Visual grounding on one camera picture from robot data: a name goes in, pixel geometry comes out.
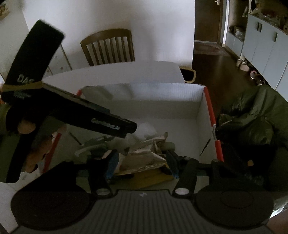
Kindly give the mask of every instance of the black cabinet handle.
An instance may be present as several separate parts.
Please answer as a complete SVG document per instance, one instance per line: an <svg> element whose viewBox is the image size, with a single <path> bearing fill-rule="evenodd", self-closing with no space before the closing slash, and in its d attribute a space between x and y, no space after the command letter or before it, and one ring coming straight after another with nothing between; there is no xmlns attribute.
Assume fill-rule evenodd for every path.
<svg viewBox="0 0 288 234"><path fill-rule="evenodd" d="M277 40L277 36L278 36L278 33L276 33L276 35L275 35L275 40L274 40L274 42L276 42L276 40Z"/></svg>

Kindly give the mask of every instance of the round black disc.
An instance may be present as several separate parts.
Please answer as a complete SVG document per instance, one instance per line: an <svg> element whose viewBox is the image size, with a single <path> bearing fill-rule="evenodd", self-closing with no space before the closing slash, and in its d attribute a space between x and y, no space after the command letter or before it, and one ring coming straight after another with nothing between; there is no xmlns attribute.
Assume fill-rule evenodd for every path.
<svg viewBox="0 0 288 234"><path fill-rule="evenodd" d="M265 224L274 202L269 192L243 179L219 179L195 199L201 214L213 223L231 229L250 229Z"/></svg>
<svg viewBox="0 0 288 234"><path fill-rule="evenodd" d="M19 225L35 230L55 230L71 225L85 216L89 194L79 186L70 191L19 191L11 210Z"/></svg>

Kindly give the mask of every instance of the wall-mounted shelf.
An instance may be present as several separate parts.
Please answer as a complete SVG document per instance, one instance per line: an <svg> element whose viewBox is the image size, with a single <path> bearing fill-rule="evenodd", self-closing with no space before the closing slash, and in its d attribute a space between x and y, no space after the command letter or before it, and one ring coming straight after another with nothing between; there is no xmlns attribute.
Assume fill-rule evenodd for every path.
<svg viewBox="0 0 288 234"><path fill-rule="evenodd" d="M9 11L6 11L6 12L5 12L3 15L0 16L0 20L6 18L6 17L10 14Z"/></svg>

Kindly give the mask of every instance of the doormat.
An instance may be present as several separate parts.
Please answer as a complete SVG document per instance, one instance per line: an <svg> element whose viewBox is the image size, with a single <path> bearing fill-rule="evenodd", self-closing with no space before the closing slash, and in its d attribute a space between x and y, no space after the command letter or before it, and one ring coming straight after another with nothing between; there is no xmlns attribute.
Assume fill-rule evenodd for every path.
<svg viewBox="0 0 288 234"><path fill-rule="evenodd" d="M220 45L215 44L215 43L202 43L202 42L194 43L193 54L230 56L229 53Z"/></svg>

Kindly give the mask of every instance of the table top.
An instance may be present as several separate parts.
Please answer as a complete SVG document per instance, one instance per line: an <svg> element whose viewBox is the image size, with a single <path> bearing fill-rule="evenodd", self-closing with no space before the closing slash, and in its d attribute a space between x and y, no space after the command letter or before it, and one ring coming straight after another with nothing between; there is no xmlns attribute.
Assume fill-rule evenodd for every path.
<svg viewBox="0 0 288 234"><path fill-rule="evenodd" d="M43 81L73 94L85 86L119 83L185 83L177 64L159 61L103 64L48 76Z"/></svg>

